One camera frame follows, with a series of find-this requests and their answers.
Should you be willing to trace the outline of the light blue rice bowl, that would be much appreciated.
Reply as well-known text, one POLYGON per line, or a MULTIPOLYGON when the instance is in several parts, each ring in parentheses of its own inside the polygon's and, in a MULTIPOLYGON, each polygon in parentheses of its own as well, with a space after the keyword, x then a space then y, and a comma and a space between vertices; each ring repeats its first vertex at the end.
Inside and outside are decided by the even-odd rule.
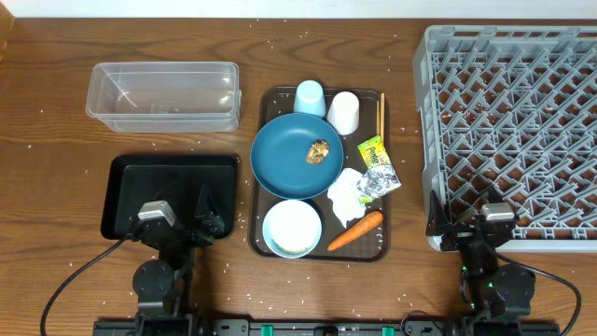
POLYGON ((308 203, 281 201, 265 215, 263 240, 276 256, 299 259, 312 252, 322 236, 322 220, 308 203))

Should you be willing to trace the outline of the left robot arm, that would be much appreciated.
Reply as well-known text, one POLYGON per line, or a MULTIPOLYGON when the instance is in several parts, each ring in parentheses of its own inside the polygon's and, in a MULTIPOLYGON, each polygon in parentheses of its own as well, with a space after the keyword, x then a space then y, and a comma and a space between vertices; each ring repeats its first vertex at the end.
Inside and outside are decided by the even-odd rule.
POLYGON ((209 186, 200 189, 192 218, 179 219, 165 201, 144 203, 131 239, 158 250, 132 279, 138 297, 133 335, 209 335, 204 317, 188 307, 195 249, 211 245, 225 223, 209 186))

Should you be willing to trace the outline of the dark blue plate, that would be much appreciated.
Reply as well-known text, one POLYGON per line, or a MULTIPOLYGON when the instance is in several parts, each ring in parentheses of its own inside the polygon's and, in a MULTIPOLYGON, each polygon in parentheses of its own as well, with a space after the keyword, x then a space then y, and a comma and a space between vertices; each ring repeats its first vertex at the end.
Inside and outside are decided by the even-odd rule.
POLYGON ((304 200, 324 193, 340 175, 344 148, 334 128, 323 119, 302 113, 281 115, 257 133, 250 154, 258 183, 283 198, 304 200), (309 164, 307 154, 318 140, 330 150, 319 164, 309 164))

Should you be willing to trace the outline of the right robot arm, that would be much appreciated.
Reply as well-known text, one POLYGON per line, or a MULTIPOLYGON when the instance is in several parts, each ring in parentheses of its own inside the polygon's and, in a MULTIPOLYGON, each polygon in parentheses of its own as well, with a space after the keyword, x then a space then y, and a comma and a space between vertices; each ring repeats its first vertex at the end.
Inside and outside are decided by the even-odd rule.
POLYGON ((521 335, 520 319, 531 313, 535 275, 498 262, 496 248, 509 241, 519 217, 492 192, 468 224, 451 224, 435 192, 425 234, 440 238, 442 251, 457 251, 463 262, 460 291, 470 314, 446 323, 443 335, 521 335))

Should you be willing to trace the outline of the orange carrot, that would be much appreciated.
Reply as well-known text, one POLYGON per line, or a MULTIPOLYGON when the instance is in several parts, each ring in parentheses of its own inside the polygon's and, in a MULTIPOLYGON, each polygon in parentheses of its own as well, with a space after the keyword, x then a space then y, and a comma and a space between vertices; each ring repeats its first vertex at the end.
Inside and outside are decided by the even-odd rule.
POLYGON ((335 240, 333 240, 327 247, 328 251, 335 251, 357 240, 369 231, 378 227, 383 221, 383 214, 381 211, 373 211, 363 218, 361 218, 350 229, 345 231, 335 240))

